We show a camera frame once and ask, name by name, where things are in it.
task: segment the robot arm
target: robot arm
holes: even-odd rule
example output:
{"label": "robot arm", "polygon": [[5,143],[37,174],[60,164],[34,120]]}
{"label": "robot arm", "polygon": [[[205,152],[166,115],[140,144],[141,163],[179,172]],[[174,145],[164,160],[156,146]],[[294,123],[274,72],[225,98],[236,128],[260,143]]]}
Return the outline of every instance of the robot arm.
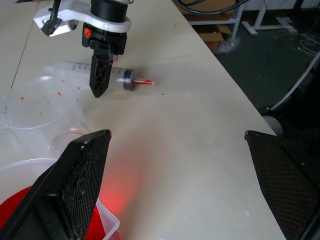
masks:
{"label": "robot arm", "polygon": [[52,8],[43,8],[33,20],[49,37],[76,29],[83,23],[82,45],[93,49],[90,87],[96,98],[108,88],[114,59],[122,55],[131,21],[126,17],[133,0],[91,0],[91,4],[68,0],[60,5],[54,0]]}

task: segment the red liquid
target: red liquid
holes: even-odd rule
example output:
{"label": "red liquid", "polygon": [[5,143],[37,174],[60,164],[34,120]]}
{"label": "red liquid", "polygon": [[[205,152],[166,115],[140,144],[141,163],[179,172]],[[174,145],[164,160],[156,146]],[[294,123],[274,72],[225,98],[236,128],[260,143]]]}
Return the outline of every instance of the red liquid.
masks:
{"label": "red liquid", "polygon": [[[16,207],[28,193],[31,187],[27,187],[9,197],[0,205],[0,229],[5,225]],[[102,240],[106,236],[97,207],[94,207],[91,222],[85,236],[85,240]]]}

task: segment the plastic bag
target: plastic bag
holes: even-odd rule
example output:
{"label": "plastic bag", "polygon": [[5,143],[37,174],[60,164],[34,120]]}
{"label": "plastic bag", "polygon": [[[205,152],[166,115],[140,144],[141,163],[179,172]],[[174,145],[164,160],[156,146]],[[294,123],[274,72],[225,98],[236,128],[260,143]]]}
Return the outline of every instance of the plastic bag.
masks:
{"label": "plastic bag", "polygon": [[226,55],[232,53],[238,48],[240,42],[240,37],[230,37],[227,40],[220,42],[218,48],[213,53],[216,55]]}

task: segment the clear plastic beaker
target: clear plastic beaker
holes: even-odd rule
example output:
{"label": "clear plastic beaker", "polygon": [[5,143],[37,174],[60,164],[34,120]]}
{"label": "clear plastic beaker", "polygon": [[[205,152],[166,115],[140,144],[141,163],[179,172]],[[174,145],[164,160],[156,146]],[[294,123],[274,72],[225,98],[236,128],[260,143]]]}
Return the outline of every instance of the clear plastic beaker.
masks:
{"label": "clear plastic beaker", "polygon": [[58,159],[72,140],[90,132],[77,95],[77,88],[50,76],[20,84],[0,102],[0,127],[13,130],[40,158]]}

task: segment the syringe barrel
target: syringe barrel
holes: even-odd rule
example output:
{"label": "syringe barrel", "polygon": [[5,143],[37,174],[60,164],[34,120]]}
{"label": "syringe barrel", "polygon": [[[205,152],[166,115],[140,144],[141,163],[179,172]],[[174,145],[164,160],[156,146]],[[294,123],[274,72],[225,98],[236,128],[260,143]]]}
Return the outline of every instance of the syringe barrel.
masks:
{"label": "syringe barrel", "polygon": [[[89,86],[91,65],[85,63],[62,61],[53,68],[55,78],[70,81],[78,86]],[[133,91],[135,71],[130,68],[113,67],[108,89]]]}

